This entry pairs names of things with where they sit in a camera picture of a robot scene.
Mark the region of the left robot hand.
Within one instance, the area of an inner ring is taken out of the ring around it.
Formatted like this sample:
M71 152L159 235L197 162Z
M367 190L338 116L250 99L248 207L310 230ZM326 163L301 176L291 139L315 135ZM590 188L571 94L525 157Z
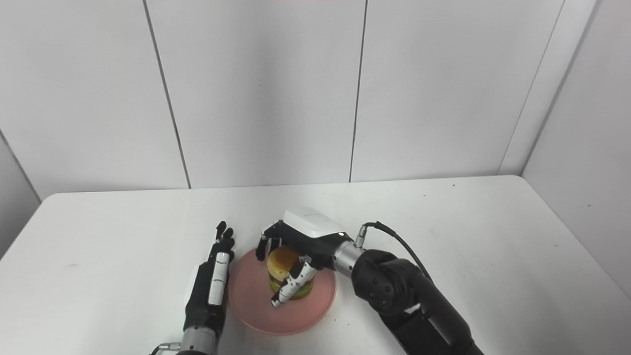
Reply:
M217 335L227 317L227 285L234 260L234 230L221 221L207 261L197 269L191 296L185 306L183 330L209 328Z

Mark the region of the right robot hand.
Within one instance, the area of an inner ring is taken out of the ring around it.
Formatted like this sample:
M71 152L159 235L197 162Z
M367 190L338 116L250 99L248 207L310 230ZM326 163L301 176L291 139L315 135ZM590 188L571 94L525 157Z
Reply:
M328 216L309 207L288 209L282 219L262 231L255 249L259 261L281 246L298 252L288 276L271 297L271 305L279 307L289 301L307 281L323 268L334 269L336 252L352 238Z

